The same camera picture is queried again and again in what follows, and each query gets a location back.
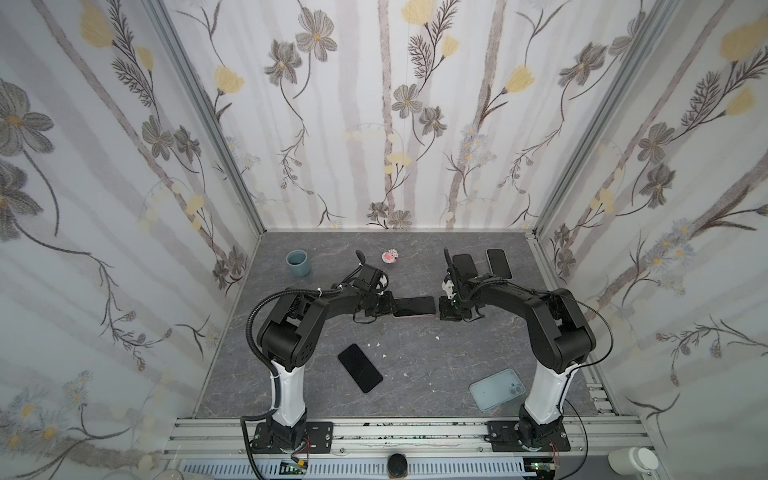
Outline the pink phone case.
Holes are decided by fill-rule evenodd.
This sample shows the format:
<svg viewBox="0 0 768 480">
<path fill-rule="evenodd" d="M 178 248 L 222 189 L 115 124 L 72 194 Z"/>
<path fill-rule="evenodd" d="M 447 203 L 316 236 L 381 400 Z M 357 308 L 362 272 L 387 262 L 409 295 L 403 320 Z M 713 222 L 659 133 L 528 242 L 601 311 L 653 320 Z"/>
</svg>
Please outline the pink phone case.
<svg viewBox="0 0 768 480">
<path fill-rule="evenodd" d="M 392 311 L 396 318 L 431 317 L 436 313 L 436 303 L 432 296 L 396 299 Z"/>
</svg>

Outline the light blue phone case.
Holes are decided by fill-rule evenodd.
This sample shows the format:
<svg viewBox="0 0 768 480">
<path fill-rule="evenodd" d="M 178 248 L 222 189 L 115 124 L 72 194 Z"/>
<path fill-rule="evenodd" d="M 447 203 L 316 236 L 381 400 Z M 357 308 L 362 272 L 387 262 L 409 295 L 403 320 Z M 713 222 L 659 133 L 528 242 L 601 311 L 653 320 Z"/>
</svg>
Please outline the light blue phone case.
<svg viewBox="0 0 768 480">
<path fill-rule="evenodd" d="M 491 273 L 499 278 L 511 280 L 512 271 L 503 249 L 488 249 L 486 258 Z"/>
</svg>

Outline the black phone case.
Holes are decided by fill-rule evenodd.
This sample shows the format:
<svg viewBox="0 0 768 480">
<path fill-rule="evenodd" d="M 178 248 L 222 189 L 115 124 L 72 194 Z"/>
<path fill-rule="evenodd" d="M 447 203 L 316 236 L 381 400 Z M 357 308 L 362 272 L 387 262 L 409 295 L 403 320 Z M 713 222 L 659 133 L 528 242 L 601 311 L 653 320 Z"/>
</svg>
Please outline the black phone case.
<svg viewBox="0 0 768 480">
<path fill-rule="evenodd" d="M 452 257 L 454 271 L 461 280 L 468 280 L 478 276 L 475 262 L 469 254 L 457 254 Z"/>
</svg>

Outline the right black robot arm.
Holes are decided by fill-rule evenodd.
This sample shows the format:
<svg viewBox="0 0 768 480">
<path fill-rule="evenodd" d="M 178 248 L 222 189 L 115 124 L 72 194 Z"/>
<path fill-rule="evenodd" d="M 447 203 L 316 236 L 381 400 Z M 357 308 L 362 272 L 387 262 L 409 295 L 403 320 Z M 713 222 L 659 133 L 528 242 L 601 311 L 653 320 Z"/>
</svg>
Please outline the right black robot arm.
<svg viewBox="0 0 768 480">
<path fill-rule="evenodd" d="M 496 307 L 523 319 L 537 365 L 515 421 L 491 421 L 487 440 L 495 452 L 567 452 L 563 405 L 575 372 L 587 367 L 597 346 L 582 304 L 563 288 L 535 290 L 494 273 L 481 275 L 471 255 L 443 251 L 447 275 L 439 298 L 442 320 L 469 323 L 480 309 Z"/>
</svg>

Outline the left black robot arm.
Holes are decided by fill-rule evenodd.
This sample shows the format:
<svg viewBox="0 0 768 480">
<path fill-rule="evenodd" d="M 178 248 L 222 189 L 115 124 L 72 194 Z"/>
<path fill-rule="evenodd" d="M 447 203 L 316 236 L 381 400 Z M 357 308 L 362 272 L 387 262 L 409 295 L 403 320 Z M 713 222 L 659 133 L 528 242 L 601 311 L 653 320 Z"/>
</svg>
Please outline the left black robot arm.
<svg viewBox="0 0 768 480">
<path fill-rule="evenodd" d="M 376 320 L 394 312 L 387 274 L 368 264 L 362 251 L 356 256 L 358 266 L 331 288 L 287 288 L 272 293 L 247 317 L 247 345 L 268 369 L 271 380 L 269 410 L 239 419 L 245 455 L 257 479 L 264 477 L 255 459 L 261 434 L 249 432 L 251 423 L 262 423 L 269 445 L 283 452 L 293 454 L 309 445 L 305 366 L 317 349 L 326 321 L 359 312 Z"/>
</svg>

